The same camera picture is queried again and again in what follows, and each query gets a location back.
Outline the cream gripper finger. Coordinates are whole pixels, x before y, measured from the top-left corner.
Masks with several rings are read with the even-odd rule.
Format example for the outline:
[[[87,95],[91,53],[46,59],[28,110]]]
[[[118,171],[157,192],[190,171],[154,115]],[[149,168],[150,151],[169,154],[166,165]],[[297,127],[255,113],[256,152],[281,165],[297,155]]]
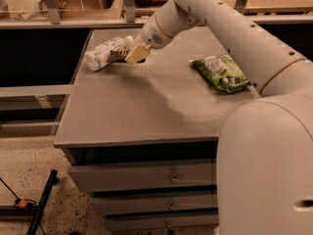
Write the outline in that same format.
[[[149,57],[150,54],[151,46],[149,44],[136,42],[131,45],[130,51],[125,57],[125,61],[130,65],[134,65]]]
[[[142,42],[142,33],[140,32],[133,40],[131,44],[131,49],[133,49],[137,44],[141,44]]]

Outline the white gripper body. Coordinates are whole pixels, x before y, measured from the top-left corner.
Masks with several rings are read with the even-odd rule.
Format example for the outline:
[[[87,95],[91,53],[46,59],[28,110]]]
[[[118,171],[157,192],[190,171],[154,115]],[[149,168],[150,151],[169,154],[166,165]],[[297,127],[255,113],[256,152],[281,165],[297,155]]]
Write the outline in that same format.
[[[162,32],[157,24],[157,16],[152,15],[144,24],[141,33],[142,40],[153,49],[162,49],[172,41],[172,38]]]

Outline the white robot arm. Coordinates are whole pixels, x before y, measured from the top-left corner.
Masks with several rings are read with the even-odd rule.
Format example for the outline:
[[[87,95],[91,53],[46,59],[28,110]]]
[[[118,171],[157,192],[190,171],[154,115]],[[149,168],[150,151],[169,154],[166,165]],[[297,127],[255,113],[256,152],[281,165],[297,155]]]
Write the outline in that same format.
[[[169,0],[145,23],[127,62],[197,23],[260,95],[219,134],[219,234],[313,235],[313,63],[222,0]]]

